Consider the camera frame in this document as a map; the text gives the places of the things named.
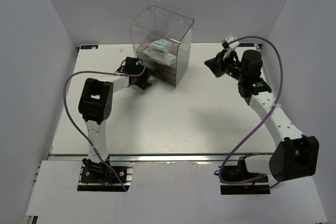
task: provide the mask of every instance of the purple cable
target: purple cable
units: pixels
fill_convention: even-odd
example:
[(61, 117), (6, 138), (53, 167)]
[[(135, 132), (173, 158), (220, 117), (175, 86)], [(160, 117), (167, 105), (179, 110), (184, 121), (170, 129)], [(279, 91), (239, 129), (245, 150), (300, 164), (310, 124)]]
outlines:
[(76, 72), (76, 73), (73, 73), (72, 75), (70, 75), (67, 80), (65, 81), (64, 83), (64, 88), (63, 88), (63, 103), (64, 103), (64, 108), (65, 108), (65, 111), (69, 117), (69, 120), (70, 122), (73, 124), (73, 126), (79, 131), (80, 134), (82, 134), (83, 137), (85, 137), (85, 139), (89, 142), (89, 144), (92, 146), (95, 154), (97, 155), (97, 157), (100, 159), (100, 161), (106, 165), (106, 167), (108, 169), (110, 169), (114, 175), (116, 176), (117, 180), (119, 181), (119, 183), (121, 184), (122, 188), (127, 191), (126, 187), (124, 186), (124, 184), (122, 183), (121, 179), (119, 178), (117, 172), (108, 164), (105, 162), (105, 160), (103, 160), (99, 154), (99, 152), (96, 150), (96, 148), (94, 147), (94, 144), (93, 142), (90, 140), (90, 138), (88, 136), (85, 135), (85, 133), (78, 127), (78, 125), (74, 122), (72, 116), (70, 115), (70, 112), (69, 112), (69, 109), (68, 109), (68, 104), (67, 104), (67, 86), (68, 86), (68, 83), (69, 81), (71, 80), (72, 77), (76, 76), (76, 75), (79, 75), (81, 73), (98, 73), (98, 74), (106, 74), (106, 75), (109, 75), (109, 76), (128, 76), (128, 77), (139, 77), (140, 75), (142, 75), (144, 72), (145, 72), (145, 69), (146, 67), (143, 66), (143, 70), (140, 74), (122, 74), (122, 73), (107, 73), (107, 72), (99, 72), (99, 71), (79, 71), (79, 72)]
[[(247, 182), (253, 182), (255, 180), (258, 180), (258, 179), (261, 179), (263, 178), (264, 176), (266, 176), (265, 174), (262, 174), (262, 175), (259, 175), (255, 178), (250, 178), (250, 179), (246, 179), (246, 180), (242, 180), (242, 181), (235, 181), (235, 182), (230, 182), (230, 181), (225, 181), (222, 179), (222, 171), (223, 171), (223, 168), (226, 164), (226, 162), (229, 160), (229, 158), (266, 122), (266, 120), (271, 116), (271, 114), (273, 113), (274, 109), (276, 108), (276, 104), (278, 103), (279, 99), (280, 99), (280, 96), (281, 96), (281, 92), (282, 92), (282, 85), (283, 85), (283, 75), (284, 75), (284, 70), (282, 68), (282, 61), (281, 61), (281, 57), (280, 57), (280, 54), (279, 54), (279, 51), (277, 50), (277, 48), (275, 47), (275, 45), (269, 41), (268, 39), (265, 39), (265, 38), (262, 38), (262, 37), (259, 37), (259, 36), (244, 36), (244, 37), (240, 37), (238, 39), (235, 39), (233, 41), (230, 41), (228, 43), (228, 45), (236, 42), (236, 41), (239, 41), (239, 40), (242, 40), (242, 39), (247, 39), (247, 38), (256, 38), (256, 39), (261, 39), (267, 43), (269, 43), (277, 57), (278, 57), (278, 61), (279, 61), (279, 66), (280, 66), (280, 87), (279, 87), (279, 91), (278, 91), (278, 95), (274, 101), (274, 105), (272, 106), (272, 108), (269, 110), (269, 112), (266, 114), (266, 116), (262, 119), (262, 121), (253, 129), (251, 130), (250, 133), (247, 134), (247, 136), (245, 136), (243, 138), (243, 140), (241, 140), (237, 146), (226, 156), (226, 158), (224, 159), (222, 165), (220, 166), (220, 169), (219, 169), (219, 180), (220, 182), (224, 183), (224, 184), (231, 184), (231, 185), (234, 185), (234, 184), (241, 184), (241, 183), (247, 183)], [(279, 184), (279, 182), (275, 183), (274, 185), (270, 186), (269, 189), (277, 186)]]

